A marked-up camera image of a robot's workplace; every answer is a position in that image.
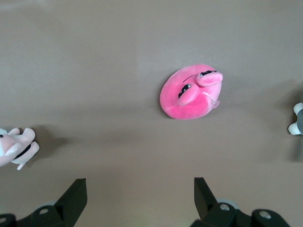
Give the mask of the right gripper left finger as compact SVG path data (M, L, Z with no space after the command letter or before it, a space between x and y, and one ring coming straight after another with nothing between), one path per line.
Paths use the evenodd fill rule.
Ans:
M73 227L87 205L86 179L76 179L54 205L36 209L16 220L11 213L1 214L2 227Z

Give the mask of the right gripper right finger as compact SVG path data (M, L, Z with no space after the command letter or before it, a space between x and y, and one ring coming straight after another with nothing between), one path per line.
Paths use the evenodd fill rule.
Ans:
M193 227L290 227L272 210L256 209L249 216L229 202L218 202L202 177L194 179L194 201L200 219Z

